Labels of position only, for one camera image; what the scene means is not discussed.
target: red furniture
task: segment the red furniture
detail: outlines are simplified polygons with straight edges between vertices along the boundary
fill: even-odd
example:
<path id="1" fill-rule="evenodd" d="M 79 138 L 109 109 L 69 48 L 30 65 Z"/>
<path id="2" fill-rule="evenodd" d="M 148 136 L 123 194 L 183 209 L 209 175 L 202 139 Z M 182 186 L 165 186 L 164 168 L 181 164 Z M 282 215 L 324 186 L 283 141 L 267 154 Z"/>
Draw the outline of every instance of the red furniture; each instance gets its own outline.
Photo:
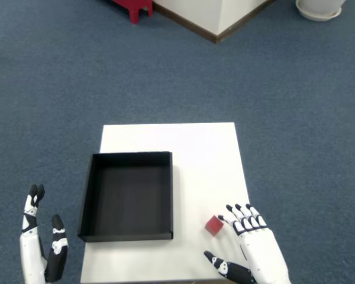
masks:
<path id="1" fill-rule="evenodd" d="M 205 229 L 213 236 L 217 235 L 224 223 L 220 221 L 216 216 L 213 216 L 205 225 Z"/>
<path id="2" fill-rule="evenodd" d="M 129 10 L 130 21 L 133 24 L 138 23 L 139 12 L 144 7 L 147 7 L 149 17 L 153 15 L 153 1 L 152 0 L 112 0 Z"/>

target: robotic hand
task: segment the robotic hand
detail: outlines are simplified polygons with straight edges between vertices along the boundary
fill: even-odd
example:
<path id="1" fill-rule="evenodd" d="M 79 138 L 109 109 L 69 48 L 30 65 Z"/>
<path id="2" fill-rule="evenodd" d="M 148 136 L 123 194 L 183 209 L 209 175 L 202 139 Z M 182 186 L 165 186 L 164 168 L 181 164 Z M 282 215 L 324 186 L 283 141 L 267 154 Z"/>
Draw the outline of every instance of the robotic hand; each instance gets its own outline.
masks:
<path id="1" fill-rule="evenodd" d="M 41 238 L 38 236 L 37 210 L 45 194 L 43 185 L 33 185 L 25 202 L 20 236 L 21 264 L 25 284 L 45 284 L 62 278 L 68 243 L 66 230 L 59 215 L 54 215 L 53 244 L 48 261 L 44 258 Z"/>
<path id="2" fill-rule="evenodd" d="M 233 214 L 219 215 L 237 234 L 240 247 L 250 268 L 215 257 L 210 251 L 204 255 L 227 279 L 240 284 L 291 284 L 288 268 L 279 245 L 262 216 L 249 204 L 245 207 L 227 205 Z"/>

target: blue carpet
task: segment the blue carpet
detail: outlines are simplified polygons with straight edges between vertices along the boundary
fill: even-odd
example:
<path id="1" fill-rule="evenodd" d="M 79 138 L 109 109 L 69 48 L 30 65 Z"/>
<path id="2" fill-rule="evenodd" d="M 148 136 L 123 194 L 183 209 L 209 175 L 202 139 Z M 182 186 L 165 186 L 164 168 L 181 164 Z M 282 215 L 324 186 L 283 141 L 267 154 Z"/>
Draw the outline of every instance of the blue carpet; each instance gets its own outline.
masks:
<path id="1" fill-rule="evenodd" d="M 221 121 L 236 123 L 250 199 L 292 283 L 355 283 L 355 0 L 324 23 L 280 0 L 220 45 L 159 14 L 133 26 L 104 0 L 0 0 L 0 283 L 22 282 L 32 183 L 46 187 L 44 246 L 55 212 L 68 229 L 61 283 L 79 282 L 104 124 Z"/>

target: red block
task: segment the red block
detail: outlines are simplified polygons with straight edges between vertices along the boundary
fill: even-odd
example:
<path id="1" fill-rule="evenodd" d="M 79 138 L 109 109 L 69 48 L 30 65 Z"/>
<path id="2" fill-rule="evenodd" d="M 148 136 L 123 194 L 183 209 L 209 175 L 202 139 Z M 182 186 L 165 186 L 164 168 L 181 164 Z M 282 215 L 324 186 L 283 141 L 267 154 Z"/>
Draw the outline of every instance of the red block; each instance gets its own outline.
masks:
<path id="1" fill-rule="evenodd" d="M 213 216 L 205 225 L 205 229 L 208 230 L 213 236 L 217 235 L 224 223 L 221 222 L 216 216 Z"/>

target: red stool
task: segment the red stool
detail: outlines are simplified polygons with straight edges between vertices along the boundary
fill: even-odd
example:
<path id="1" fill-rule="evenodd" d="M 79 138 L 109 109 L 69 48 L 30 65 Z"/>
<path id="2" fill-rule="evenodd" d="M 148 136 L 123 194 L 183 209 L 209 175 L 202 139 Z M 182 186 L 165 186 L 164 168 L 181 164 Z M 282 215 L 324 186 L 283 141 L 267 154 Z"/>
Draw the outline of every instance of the red stool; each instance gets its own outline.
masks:
<path id="1" fill-rule="evenodd" d="M 149 12 L 149 17 L 153 15 L 152 0 L 112 0 L 112 1 L 129 10 L 130 21 L 133 24 L 138 23 L 139 12 L 144 7 L 147 7 L 147 11 Z"/>

